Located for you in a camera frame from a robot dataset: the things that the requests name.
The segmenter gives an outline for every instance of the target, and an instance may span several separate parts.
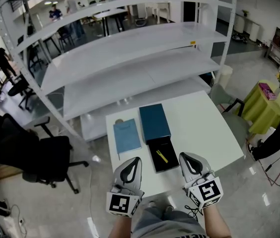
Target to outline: blue book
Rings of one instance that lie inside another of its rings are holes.
[[[114,133],[118,154],[141,148],[135,119],[114,124]]]

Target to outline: yellow tablecloth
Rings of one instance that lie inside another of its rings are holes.
[[[268,80],[260,80],[258,83],[267,83],[275,91],[278,86]],[[245,107],[242,117],[252,121],[250,133],[266,134],[269,127],[277,128],[280,123],[280,93],[274,101],[269,101],[258,83],[244,100]]]

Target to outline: white pillar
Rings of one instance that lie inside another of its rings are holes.
[[[217,11],[218,5],[206,4],[200,9],[199,23],[215,31],[217,23]],[[198,48],[210,57],[213,43],[198,45]]]

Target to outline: tile floor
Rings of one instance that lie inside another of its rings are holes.
[[[267,59],[256,56],[242,61],[227,59],[234,71],[227,91],[243,99],[260,79],[276,81],[277,69]],[[112,169],[107,137],[88,145],[71,137],[74,146],[73,161],[87,160],[88,168],[70,168],[74,185],[79,186],[80,194],[74,195],[66,182],[57,188],[22,180],[21,175],[0,181],[0,199],[7,198],[10,205],[17,204],[21,217],[25,219],[28,238],[105,238],[108,236],[115,216],[106,213],[106,192],[110,188]],[[243,147],[244,158],[218,171],[224,197],[218,207],[229,225],[234,238],[280,238],[280,187],[271,186],[261,164],[254,162]],[[101,162],[93,162],[96,154]],[[280,156],[280,151],[262,161],[264,169]],[[280,160],[268,171],[274,179],[280,172]],[[183,191],[170,191],[166,194],[145,198],[133,219],[133,226],[141,215],[144,205],[150,200],[169,200],[176,208],[188,212],[184,206],[193,206]],[[17,209],[12,216],[1,219],[6,230],[15,238],[23,237],[17,226]]]

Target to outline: shelf post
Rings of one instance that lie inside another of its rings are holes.
[[[8,48],[11,56],[13,57],[14,61],[16,62],[16,65],[20,69],[22,75],[30,85],[30,87],[33,89],[33,91],[36,93],[36,95],[41,99],[41,101],[44,103],[44,105],[50,110],[50,112],[55,116],[55,118],[66,128],[73,136],[77,137],[81,141],[84,142],[84,140],[81,138],[81,136],[65,121],[65,119],[62,117],[62,115],[58,112],[58,110],[54,107],[54,105],[51,103],[51,101],[45,96],[45,94],[42,92],[40,86],[37,84],[31,73],[28,71],[27,67],[24,65],[20,55],[15,52],[15,47],[10,39],[10,34],[8,31],[8,28],[5,25],[4,18],[2,17],[1,12],[1,6],[4,3],[0,2],[0,35]]]
[[[233,4],[233,8],[230,11],[230,19],[229,19],[229,27],[228,27],[228,32],[227,32],[227,40],[225,42],[223,55],[221,56],[221,59],[220,59],[219,65],[221,66],[221,68],[216,74],[216,78],[215,78],[215,82],[214,82],[215,84],[218,83],[218,81],[219,81],[219,77],[221,75],[222,67],[223,67],[223,65],[225,63],[225,60],[226,60],[227,51],[228,51],[228,47],[229,47],[229,43],[230,43],[230,37],[231,37],[231,34],[233,32],[237,0],[232,0],[232,4]]]

